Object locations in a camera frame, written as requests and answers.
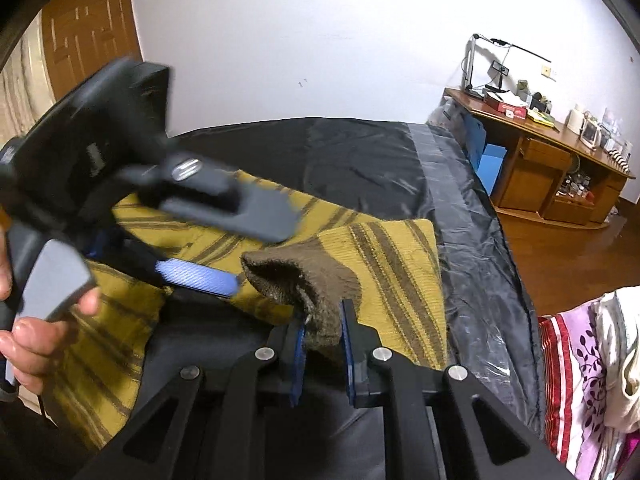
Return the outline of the mustard striped knit sweater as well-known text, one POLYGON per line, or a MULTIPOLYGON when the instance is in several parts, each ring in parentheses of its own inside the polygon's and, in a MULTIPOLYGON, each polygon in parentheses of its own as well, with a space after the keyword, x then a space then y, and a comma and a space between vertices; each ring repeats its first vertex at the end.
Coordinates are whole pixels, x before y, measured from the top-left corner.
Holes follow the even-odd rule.
MULTIPOLYGON (((154 248, 235 275, 236 310, 272 325, 302 312, 310 348, 332 350, 340 332, 337 305, 348 299, 385 347, 413 363, 444 368, 446 316, 431 222, 383 221, 295 190, 288 198, 302 218, 296 234, 275 245, 171 219, 132 195, 114 215, 154 248)), ((100 448, 122 429, 137 401, 144 347, 168 289, 102 263, 92 272, 101 289, 100 312, 78 316, 77 341, 64 352, 44 406, 58 426, 100 448)))

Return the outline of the beige curtain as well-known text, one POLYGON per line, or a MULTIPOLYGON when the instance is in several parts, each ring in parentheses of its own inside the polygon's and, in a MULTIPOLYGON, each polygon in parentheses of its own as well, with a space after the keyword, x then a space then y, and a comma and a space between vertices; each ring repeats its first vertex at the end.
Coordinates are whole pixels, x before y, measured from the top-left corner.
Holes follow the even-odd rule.
POLYGON ((24 136, 55 103, 43 49, 41 13, 26 28, 1 71, 0 140, 24 136))

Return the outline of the red floral bedding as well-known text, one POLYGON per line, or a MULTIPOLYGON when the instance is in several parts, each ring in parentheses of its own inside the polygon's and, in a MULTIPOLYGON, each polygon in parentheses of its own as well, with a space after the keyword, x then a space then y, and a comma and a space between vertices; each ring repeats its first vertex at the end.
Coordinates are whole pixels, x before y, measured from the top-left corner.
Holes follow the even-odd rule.
POLYGON ((639 447, 639 289, 538 318, 544 440, 577 479, 614 479, 639 447))

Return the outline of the brown wooden door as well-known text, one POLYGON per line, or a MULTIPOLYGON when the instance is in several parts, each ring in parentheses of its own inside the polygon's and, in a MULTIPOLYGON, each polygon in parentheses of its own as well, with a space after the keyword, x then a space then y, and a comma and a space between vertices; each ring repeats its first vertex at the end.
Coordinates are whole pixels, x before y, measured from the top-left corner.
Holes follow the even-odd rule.
POLYGON ((50 0, 41 31, 57 100, 115 58, 142 59, 131 0, 50 0))

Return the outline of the black satin bed sheet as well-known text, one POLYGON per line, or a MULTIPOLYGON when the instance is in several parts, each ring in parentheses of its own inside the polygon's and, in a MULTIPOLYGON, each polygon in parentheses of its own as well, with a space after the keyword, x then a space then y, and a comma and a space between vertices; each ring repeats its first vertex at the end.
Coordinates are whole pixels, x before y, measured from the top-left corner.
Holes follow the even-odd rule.
MULTIPOLYGON (((540 440, 544 401, 533 308, 487 193, 449 132, 306 118, 198 130, 178 144, 286 196, 295 190, 383 221, 431 222, 448 344, 440 370, 466 367, 540 440)), ((272 325, 236 310, 237 293, 220 300, 152 287, 167 288, 168 303, 145 344, 139 395, 122 428, 184 368, 225 370, 265 344, 274 328, 300 321, 306 328, 302 393, 295 405, 266 414, 264 479, 389 479, 383 412, 355 408, 346 391, 340 307, 348 299, 337 305, 337 342, 323 352, 308 346, 300 311, 272 325)), ((67 431, 81 444, 73 459, 83 467, 116 437, 92 448, 67 431)))

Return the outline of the wooden desk with clutter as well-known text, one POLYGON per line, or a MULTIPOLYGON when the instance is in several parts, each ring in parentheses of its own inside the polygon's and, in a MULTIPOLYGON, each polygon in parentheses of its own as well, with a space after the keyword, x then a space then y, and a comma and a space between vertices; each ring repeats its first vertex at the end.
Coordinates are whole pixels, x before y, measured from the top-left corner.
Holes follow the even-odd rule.
POLYGON ((490 199, 500 214, 563 228, 597 230, 620 198, 630 172, 590 150, 565 126, 509 118, 461 90, 446 98, 479 120, 486 142, 506 150, 490 199))

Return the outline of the black desk lamp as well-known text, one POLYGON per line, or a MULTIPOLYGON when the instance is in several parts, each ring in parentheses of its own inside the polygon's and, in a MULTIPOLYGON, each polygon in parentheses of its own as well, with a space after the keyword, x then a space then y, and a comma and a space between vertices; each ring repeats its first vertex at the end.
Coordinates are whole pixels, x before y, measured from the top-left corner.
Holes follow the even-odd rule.
POLYGON ((461 62, 462 79, 460 89, 473 98, 481 99, 486 93, 493 93, 496 96, 503 96, 508 92, 513 92, 506 81, 510 77, 510 68, 506 66, 512 51, 520 51, 542 63, 543 68, 551 67, 550 58, 546 58, 532 50, 514 44, 513 42, 486 37, 474 32, 465 46, 465 55, 461 62), (474 81, 475 58, 477 52, 488 62, 487 75, 489 81, 484 84, 477 84, 474 81))

